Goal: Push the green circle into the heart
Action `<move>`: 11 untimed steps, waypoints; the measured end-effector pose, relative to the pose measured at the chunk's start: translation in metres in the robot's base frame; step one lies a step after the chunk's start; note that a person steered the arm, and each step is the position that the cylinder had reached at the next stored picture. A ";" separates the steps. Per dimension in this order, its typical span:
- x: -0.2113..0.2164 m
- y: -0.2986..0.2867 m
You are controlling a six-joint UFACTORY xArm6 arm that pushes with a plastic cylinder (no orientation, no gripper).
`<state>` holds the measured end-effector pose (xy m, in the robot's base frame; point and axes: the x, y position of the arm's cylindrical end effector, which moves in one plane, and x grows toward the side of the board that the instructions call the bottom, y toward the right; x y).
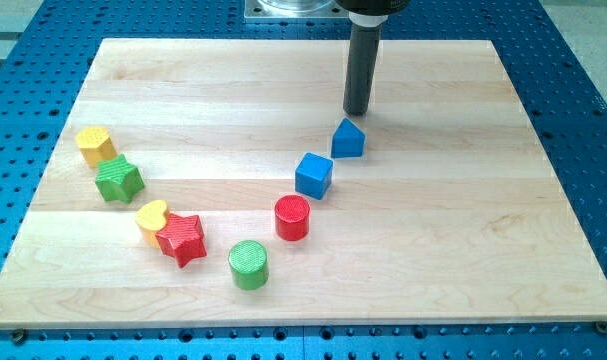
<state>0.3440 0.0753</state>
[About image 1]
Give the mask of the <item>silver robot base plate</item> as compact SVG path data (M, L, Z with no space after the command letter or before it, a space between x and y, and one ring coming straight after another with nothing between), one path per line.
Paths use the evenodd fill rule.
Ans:
M334 0L245 0L246 19L345 18Z

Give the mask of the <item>black robot arm end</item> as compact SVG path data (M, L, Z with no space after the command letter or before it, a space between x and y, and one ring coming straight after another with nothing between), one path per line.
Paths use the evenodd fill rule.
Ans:
M391 15L406 8L410 0L336 0L343 9L365 16Z

